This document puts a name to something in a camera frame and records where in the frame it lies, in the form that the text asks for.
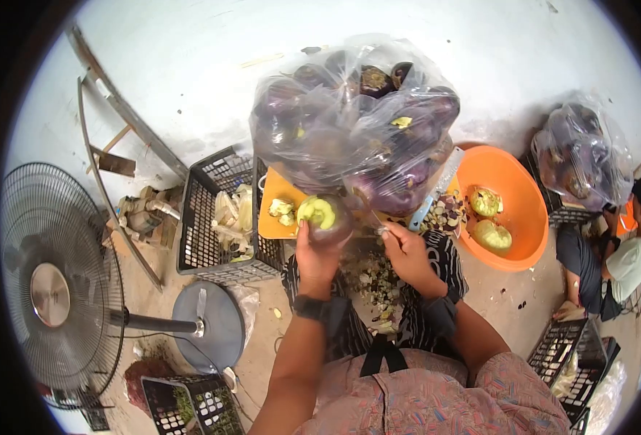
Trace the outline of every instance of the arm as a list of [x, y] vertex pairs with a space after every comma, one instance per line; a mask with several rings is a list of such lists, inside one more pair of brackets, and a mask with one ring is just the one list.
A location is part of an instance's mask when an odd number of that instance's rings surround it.
[[[424, 240], [419, 235], [393, 222], [384, 222], [390, 232], [382, 237], [386, 255], [401, 279], [427, 299], [447, 296], [447, 285], [432, 270]], [[455, 304], [453, 344], [474, 377], [490, 358], [509, 352], [509, 346], [495, 329], [463, 300]]]
[[463, 357], [473, 382], [490, 358], [511, 350], [492, 325], [463, 300], [458, 301], [455, 307], [458, 312], [455, 315], [455, 334], [451, 342]]
[[[316, 252], [308, 235], [308, 224], [302, 221], [296, 244], [298, 294], [328, 301], [344, 242]], [[274, 358], [268, 395], [249, 434], [291, 434], [313, 416], [324, 356], [325, 325], [294, 314]]]
[[608, 230], [610, 231], [610, 238], [606, 242], [606, 246], [603, 248], [603, 256], [601, 257], [601, 278], [603, 278], [604, 280], [613, 279], [611, 273], [608, 272], [606, 260], [608, 260], [608, 257], [610, 257], [616, 250], [616, 247], [613, 244], [613, 238], [618, 234], [618, 216], [620, 214], [620, 211], [620, 207], [616, 207], [615, 213], [611, 213], [608, 210], [603, 210], [603, 217], [606, 219]]
[[[330, 285], [316, 290], [330, 299]], [[274, 358], [268, 395], [250, 429], [251, 435], [291, 434], [313, 416], [316, 391], [323, 371], [325, 326], [315, 320], [294, 315]]]

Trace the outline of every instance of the hand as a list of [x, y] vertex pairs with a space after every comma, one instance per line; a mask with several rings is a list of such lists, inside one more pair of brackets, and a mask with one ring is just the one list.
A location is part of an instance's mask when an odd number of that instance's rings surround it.
[[603, 219], [606, 220], [608, 228], [610, 228], [613, 234], [616, 234], [618, 231], [618, 218], [621, 215], [621, 206], [616, 206], [616, 212], [611, 213], [608, 210], [603, 210]]
[[337, 245], [313, 248], [309, 243], [309, 224], [299, 222], [296, 236], [296, 262], [299, 266], [299, 294], [314, 299], [330, 300], [330, 285], [340, 263], [342, 247], [349, 237]]
[[400, 279], [425, 298], [445, 297], [447, 285], [429, 264], [424, 239], [398, 223], [383, 222], [383, 225], [388, 228], [381, 234], [386, 256]]

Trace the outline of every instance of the white wall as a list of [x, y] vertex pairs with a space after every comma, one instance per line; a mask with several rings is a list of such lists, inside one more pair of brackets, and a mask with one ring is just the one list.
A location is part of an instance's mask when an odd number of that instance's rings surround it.
[[[641, 69], [631, 51], [593, 2], [550, 3], [557, 13], [543, 0], [93, 0], [78, 22], [122, 95], [188, 166], [248, 139], [261, 75], [303, 57], [301, 48], [372, 32], [410, 39], [440, 65], [462, 98], [451, 129], [456, 141], [489, 141], [521, 154], [542, 117], [571, 90], [584, 89], [603, 96], [641, 161]], [[240, 67], [277, 53], [285, 57]], [[8, 167], [50, 161], [94, 193], [76, 116], [81, 73], [61, 37], [22, 108]], [[89, 108], [97, 146], [123, 127], [109, 113], [95, 102]], [[137, 178], [104, 174], [111, 197], [136, 194], [147, 182], [175, 183], [129, 136], [115, 152], [137, 159]]]

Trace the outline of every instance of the wooden board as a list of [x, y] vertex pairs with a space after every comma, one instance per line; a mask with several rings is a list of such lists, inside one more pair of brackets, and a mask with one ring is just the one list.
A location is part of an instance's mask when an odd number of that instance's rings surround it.
[[268, 213], [273, 199], [285, 199], [294, 202], [294, 213], [301, 205], [301, 202], [308, 195], [283, 179], [276, 170], [268, 168], [268, 176], [265, 178], [265, 190], [263, 200], [260, 203], [260, 215], [258, 217], [258, 233], [265, 239], [296, 239], [296, 224], [285, 226], [279, 222], [279, 218], [272, 217]]

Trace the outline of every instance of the fan pole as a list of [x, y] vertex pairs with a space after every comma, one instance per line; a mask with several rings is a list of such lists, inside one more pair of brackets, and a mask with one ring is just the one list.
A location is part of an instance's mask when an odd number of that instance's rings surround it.
[[204, 334], [204, 323], [201, 319], [197, 319], [195, 322], [187, 322], [184, 320], [150, 318], [131, 314], [127, 308], [124, 308], [122, 311], [111, 310], [110, 323], [115, 326], [124, 325], [126, 328], [144, 329], [147, 331], [181, 332], [200, 337]]

